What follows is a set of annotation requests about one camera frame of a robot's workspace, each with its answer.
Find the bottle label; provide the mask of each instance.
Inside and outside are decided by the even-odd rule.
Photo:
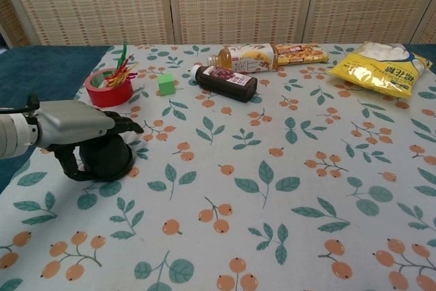
[[[235,72],[253,73],[273,68],[274,50],[270,44],[245,44],[228,49]]]
[[[225,68],[215,66],[210,66],[207,70],[203,72],[203,74],[242,86],[246,85],[247,82],[252,79],[252,77],[250,76],[242,75],[230,70],[226,70]]]

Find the blue carpet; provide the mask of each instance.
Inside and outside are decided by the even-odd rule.
[[[0,107],[23,107],[36,92],[41,101],[73,99],[107,46],[27,46],[0,55]],[[34,148],[20,157],[0,160],[0,192],[26,162]]]

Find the green cube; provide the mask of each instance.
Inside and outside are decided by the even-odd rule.
[[[174,86],[174,77],[172,74],[163,74],[157,77],[157,83],[159,83],[159,90],[161,95],[172,95],[176,93],[176,87]]]

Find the grape juice bottle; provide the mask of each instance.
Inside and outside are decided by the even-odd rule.
[[[247,74],[277,70],[278,58],[279,53],[274,44],[244,44],[221,49],[218,55],[208,57],[208,63]]]
[[[258,87],[257,78],[214,65],[194,65],[191,77],[201,87],[240,102],[248,102]]]

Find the red tape roll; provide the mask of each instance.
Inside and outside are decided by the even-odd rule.
[[[91,81],[93,81],[97,84],[101,84],[105,78],[104,73],[113,71],[114,69],[97,71],[92,73],[85,80],[84,85],[87,88],[93,105],[98,107],[118,106],[125,103],[134,94],[130,80],[126,80],[115,88],[97,88],[91,83]]]

